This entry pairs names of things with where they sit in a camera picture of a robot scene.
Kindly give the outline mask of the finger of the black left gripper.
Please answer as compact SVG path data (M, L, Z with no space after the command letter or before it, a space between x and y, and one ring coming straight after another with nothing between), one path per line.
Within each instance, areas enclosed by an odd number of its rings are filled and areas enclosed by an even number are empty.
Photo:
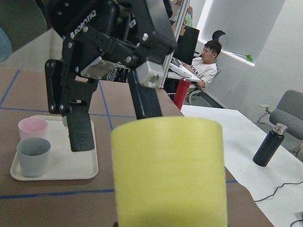
M90 116L85 105L71 103L66 114L71 150L89 151L95 148Z

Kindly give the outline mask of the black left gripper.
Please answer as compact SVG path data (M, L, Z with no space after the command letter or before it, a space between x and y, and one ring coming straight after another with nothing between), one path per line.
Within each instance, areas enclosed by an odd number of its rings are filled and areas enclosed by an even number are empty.
M168 0L47 0L45 11L63 38L62 59L45 64L50 113L66 116L71 103L88 111L97 81L120 63L137 120L163 116L156 86L177 47Z

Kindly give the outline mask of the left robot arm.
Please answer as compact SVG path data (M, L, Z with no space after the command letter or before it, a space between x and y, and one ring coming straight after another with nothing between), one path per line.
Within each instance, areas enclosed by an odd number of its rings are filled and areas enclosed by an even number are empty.
M63 39L62 59L45 63L48 109L65 117L72 151L95 147L89 117L93 92L118 63L138 119L162 115L156 87L177 48L167 0L3 0L0 59L49 29Z

